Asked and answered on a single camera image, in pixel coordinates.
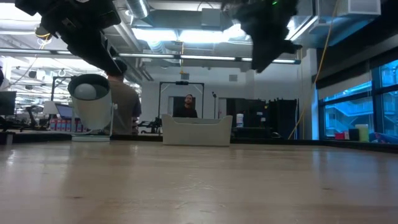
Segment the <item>white lamp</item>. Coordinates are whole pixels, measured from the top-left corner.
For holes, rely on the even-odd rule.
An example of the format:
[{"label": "white lamp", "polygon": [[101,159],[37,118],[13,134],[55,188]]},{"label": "white lamp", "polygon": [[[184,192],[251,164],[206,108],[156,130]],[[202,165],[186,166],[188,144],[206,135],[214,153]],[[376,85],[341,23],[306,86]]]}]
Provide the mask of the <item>white lamp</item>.
[{"label": "white lamp", "polygon": [[81,123],[90,130],[104,129],[110,124],[109,136],[72,136],[72,141],[109,141],[113,128],[113,111],[109,81],[97,74],[72,78],[68,85],[73,107]]},{"label": "white lamp", "polygon": [[58,114],[58,109],[54,101],[45,101],[43,114]]}]

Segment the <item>computer monitor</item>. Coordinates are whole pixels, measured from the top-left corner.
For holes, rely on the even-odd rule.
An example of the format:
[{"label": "computer monitor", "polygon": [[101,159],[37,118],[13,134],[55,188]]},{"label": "computer monitor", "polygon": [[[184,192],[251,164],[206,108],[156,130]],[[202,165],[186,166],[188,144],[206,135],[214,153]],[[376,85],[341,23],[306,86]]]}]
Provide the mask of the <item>computer monitor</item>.
[{"label": "computer monitor", "polygon": [[14,115],[16,91],[0,91],[0,115]]},{"label": "computer monitor", "polygon": [[73,108],[71,106],[56,103],[55,107],[57,107],[58,114],[62,119],[72,119]]}]

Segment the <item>table surface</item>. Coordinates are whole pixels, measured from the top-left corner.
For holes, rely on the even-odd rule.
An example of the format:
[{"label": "table surface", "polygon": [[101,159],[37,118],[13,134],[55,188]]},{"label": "table surface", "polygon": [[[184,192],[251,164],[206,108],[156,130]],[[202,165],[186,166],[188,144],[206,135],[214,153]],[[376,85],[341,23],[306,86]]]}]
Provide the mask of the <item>table surface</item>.
[{"label": "table surface", "polygon": [[398,156],[332,147],[0,146],[0,223],[398,223]]}]

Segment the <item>gray shirt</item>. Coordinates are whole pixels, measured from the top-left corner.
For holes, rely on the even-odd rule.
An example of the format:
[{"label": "gray shirt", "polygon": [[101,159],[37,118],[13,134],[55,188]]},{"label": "gray shirt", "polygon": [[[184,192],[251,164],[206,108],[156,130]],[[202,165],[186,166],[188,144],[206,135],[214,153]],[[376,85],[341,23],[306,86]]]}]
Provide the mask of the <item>gray shirt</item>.
[{"label": "gray shirt", "polygon": [[137,92],[128,85],[109,80],[112,103],[118,105],[113,117],[113,134],[131,134],[132,117],[141,115],[141,103]]}]

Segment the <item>window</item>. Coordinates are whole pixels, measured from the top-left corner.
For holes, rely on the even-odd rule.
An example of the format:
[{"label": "window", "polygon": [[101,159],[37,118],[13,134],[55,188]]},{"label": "window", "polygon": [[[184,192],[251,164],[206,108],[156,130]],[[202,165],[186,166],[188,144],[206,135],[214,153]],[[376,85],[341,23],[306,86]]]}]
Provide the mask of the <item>window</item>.
[{"label": "window", "polygon": [[383,94],[384,134],[398,136],[398,91]]},{"label": "window", "polygon": [[371,90],[372,90],[372,81],[368,81],[368,82],[360,84],[358,86],[354,86],[347,90],[341,91],[337,94],[334,94],[333,96],[328,96],[325,98],[325,101],[331,101],[331,100],[343,98],[346,96],[355,95],[357,93],[364,93],[364,92],[371,91]]},{"label": "window", "polygon": [[356,124],[369,125],[369,132],[374,132],[373,101],[371,97],[344,101],[325,106],[325,134],[332,137],[355,128]]},{"label": "window", "polygon": [[382,87],[398,84],[398,60],[380,67]]}]

